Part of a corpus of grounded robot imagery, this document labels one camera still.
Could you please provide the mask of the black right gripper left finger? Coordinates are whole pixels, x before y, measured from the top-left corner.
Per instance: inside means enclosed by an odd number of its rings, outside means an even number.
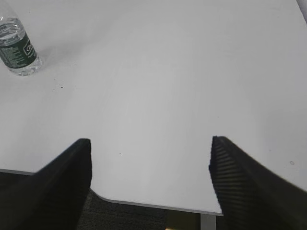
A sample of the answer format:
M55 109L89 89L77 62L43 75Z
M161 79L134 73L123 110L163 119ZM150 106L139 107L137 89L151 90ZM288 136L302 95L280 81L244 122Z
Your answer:
M32 175L1 172L0 228L76 229L91 180L91 142L86 138Z

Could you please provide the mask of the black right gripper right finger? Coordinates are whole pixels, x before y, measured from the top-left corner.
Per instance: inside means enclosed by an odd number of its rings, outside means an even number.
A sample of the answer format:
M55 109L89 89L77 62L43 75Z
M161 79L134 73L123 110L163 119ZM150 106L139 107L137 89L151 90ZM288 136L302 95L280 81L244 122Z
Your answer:
M307 193L226 137L212 138L209 172L230 230L305 230Z

